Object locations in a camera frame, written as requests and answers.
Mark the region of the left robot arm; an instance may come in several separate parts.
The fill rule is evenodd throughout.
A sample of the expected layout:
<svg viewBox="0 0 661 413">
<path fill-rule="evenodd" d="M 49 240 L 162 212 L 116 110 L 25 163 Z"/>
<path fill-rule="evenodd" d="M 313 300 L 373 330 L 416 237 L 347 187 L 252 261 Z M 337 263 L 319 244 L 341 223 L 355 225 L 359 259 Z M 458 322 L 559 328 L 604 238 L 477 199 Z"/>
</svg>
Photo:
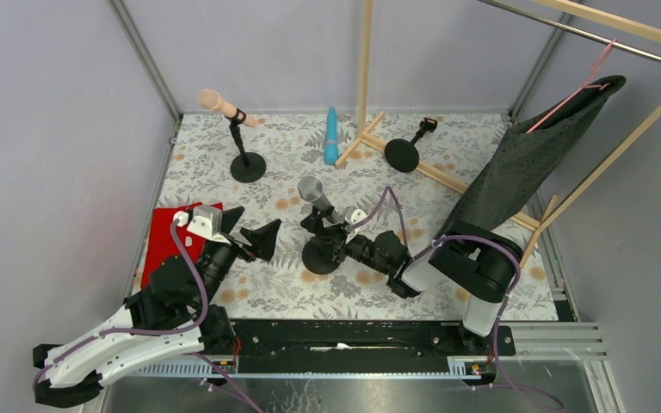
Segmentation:
<svg viewBox="0 0 661 413">
<path fill-rule="evenodd" d="M 237 260 L 270 262 L 281 220 L 232 230 L 241 206 L 197 202 L 152 212 L 145 278 L 104 322 L 66 344 L 33 349 L 36 403 L 71 408 L 142 367 L 211 350 L 237 357 L 242 340 L 213 297 Z"/>
</svg>

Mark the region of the beige microphone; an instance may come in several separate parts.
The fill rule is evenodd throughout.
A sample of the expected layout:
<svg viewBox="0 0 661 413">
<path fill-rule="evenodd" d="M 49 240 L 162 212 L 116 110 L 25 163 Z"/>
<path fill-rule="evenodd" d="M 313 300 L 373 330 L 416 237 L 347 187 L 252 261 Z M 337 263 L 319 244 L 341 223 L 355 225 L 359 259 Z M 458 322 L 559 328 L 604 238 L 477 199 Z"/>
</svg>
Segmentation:
<svg viewBox="0 0 661 413">
<path fill-rule="evenodd" d="M 223 114 L 228 119 L 238 120 L 240 124 L 249 127 L 259 125 L 257 119 L 229 103 L 216 90 L 201 89 L 198 93 L 198 102 L 204 109 Z"/>
</svg>

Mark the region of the grey microphone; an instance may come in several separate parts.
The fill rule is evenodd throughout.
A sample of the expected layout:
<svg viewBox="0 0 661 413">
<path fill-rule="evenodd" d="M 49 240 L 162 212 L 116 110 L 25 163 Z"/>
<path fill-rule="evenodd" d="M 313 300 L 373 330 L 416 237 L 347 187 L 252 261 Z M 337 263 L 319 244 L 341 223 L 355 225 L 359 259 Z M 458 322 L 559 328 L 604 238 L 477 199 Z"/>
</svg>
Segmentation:
<svg viewBox="0 0 661 413">
<path fill-rule="evenodd" d="M 321 213 L 329 213 L 328 220 L 332 224 L 341 221 L 338 211 L 324 193 L 324 187 L 319 179 L 314 176 L 301 177 L 298 183 L 298 192 L 304 201 L 312 204 Z"/>
</svg>

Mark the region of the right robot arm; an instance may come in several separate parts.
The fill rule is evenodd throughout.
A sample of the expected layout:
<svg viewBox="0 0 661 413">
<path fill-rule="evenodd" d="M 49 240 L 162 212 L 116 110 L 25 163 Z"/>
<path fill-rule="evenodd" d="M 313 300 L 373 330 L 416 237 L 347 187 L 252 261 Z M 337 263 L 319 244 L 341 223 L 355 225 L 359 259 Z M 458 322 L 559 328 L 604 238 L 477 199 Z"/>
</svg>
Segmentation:
<svg viewBox="0 0 661 413">
<path fill-rule="evenodd" d="M 302 250 L 302 261 L 316 274 L 329 274 L 350 258 L 386 276 L 386 284 L 403 299 L 420 295 L 441 278 L 469 293 L 457 330 L 433 335 L 433 344 L 448 354 L 498 354 L 498 330 L 510 290 L 520 278 L 522 249 L 512 240 L 464 221 L 455 221 L 416 255 L 394 231 L 370 239 L 356 225 L 367 218 L 348 208 L 334 225 L 325 226 L 318 209 L 305 226 L 313 237 Z"/>
</svg>

